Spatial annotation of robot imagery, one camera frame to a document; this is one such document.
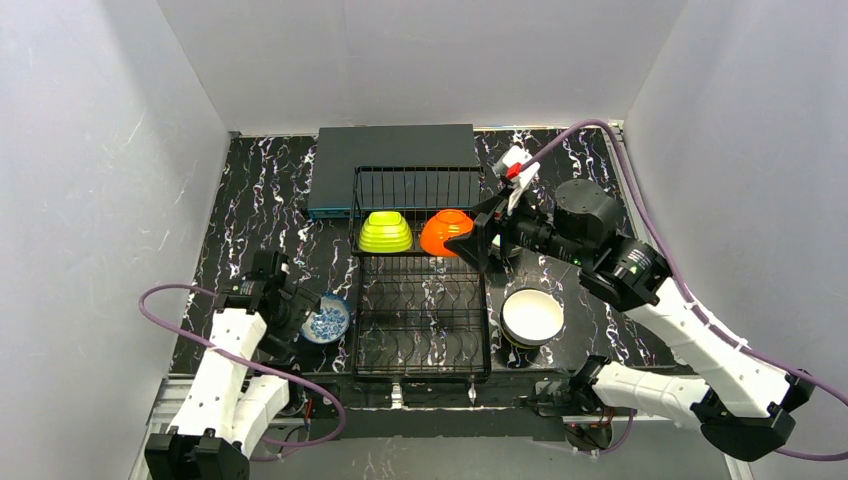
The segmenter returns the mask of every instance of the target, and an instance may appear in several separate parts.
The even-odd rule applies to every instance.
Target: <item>bowl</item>
[[[398,253],[412,247],[412,230],[398,212],[373,212],[359,233],[359,248],[370,253]]]
[[[300,327],[300,335],[319,345],[338,341],[350,327],[350,317],[350,307],[342,297],[325,293],[321,296],[321,308],[309,314]]]
[[[445,248],[445,240],[468,233],[473,226],[474,221],[462,210],[442,210],[424,225],[421,248],[435,257],[456,257],[457,254]]]
[[[541,347],[556,337],[564,324],[559,302],[541,290],[516,290],[501,307],[504,336],[517,347]]]

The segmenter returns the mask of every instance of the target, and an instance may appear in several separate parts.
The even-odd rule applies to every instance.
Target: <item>blue bowl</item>
[[[342,297],[325,293],[321,296],[321,309],[309,315],[300,327],[300,334],[319,345],[338,341],[350,327],[350,317],[350,307]]]

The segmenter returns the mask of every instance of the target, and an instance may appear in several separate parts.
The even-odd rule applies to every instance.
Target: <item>wire rack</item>
[[[356,169],[350,242],[359,259],[353,374],[359,380],[480,383],[491,373],[483,275],[459,258],[431,257],[419,244],[424,224],[445,208],[479,203],[481,167]],[[374,211],[400,212],[413,232],[410,250],[359,248]]]
[[[491,372],[482,275],[458,258],[360,260],[354,375],[481,382]]]
[[[353,254],[372,255],[359,248],[362,224],[371,212],[392,210],[406,218],[414,243],[405,252],[387,255],[428,255],[419,243],[427,220],[445,208],[468,213],[480,202],[482,178],[482,167],[358,167],[350,212]]]

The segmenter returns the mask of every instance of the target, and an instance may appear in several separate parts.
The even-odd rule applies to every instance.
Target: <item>white bowl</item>
[[[501,325],[521,346],[533,348],[548,343],[562,331],[564,324],[559,302],[540,290],[517,290],[501,308]]]
[[[324,345],[340,340],[350,327],[350,307],[338,295],[325,293],[321,296],[321,308],[312,312],[300,327],[303,338]]]

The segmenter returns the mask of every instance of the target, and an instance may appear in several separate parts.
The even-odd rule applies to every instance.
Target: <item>orange bowl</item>
[[[421,231],[421,248],[436,257],[456,257],[457,255],[445,248],[445,240],[468,233],[474,222],[461,210],[451,208],[437,213]]]

